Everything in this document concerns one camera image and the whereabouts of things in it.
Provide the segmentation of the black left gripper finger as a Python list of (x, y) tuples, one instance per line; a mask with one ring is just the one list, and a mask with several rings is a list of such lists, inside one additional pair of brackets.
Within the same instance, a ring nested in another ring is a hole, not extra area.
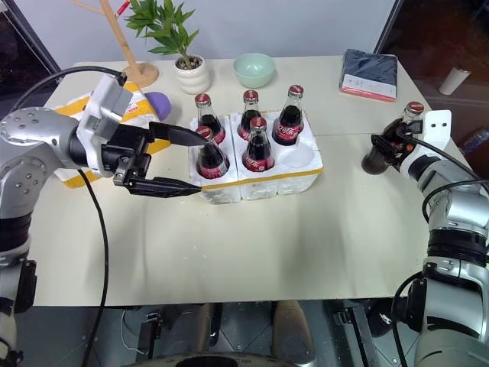
[(127, 190), (133, 195), (171, 198), (200, 193), (202, 188), (177, 179), (155, 177), (151, 180), (131, 178), (127, 183)]
[(169, 141), (172, 145), (179, 146), (203, 146), (207, 140), (199, 133), (178, 125), (162, 122), (150, 122), (149, 131), (154, 138)]

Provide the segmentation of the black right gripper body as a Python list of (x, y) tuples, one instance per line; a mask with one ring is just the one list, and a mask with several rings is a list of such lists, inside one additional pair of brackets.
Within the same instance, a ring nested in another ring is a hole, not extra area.
[(409, 154), (409, 142), (397, 134), (401, 124), (389, 124), (382, 133), (383, 156), (386, 163), (394, 168), (399, 168), (403, 159)]

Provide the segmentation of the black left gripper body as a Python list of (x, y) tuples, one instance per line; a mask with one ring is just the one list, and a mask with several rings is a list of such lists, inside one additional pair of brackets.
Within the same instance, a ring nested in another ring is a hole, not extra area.
[(146, 128), (119, 125), (111, 139), (102, 145), (103, 168), (113, 174), (116, 186), (133, 187), (144, 180), (151, 162), (147, 153), (154, 136)]

